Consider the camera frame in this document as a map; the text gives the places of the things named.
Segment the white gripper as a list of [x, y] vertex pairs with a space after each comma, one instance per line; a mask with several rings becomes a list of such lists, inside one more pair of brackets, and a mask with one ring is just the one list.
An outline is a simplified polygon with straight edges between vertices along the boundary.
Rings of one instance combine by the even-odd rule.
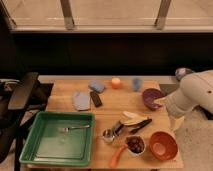
[[171, 130], [176, 131], [184, 122], [184, 115], [191, 112], [194, 108], [194, 102], [186, 97], [181, 90], [176, 90], [170, 93], [167, 97], [162, 97], [154, 100], [155, 104], [166, 105], [170, 115]]

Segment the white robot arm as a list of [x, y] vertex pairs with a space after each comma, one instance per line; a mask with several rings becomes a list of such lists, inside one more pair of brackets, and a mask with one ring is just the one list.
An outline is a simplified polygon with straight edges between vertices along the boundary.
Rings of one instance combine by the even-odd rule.
[[175, 91], [158, 101], [165, 104], [172, 131], [178, 130], [185, 115], [197, 106], [213, 114], [213, 70], [187, 74]]

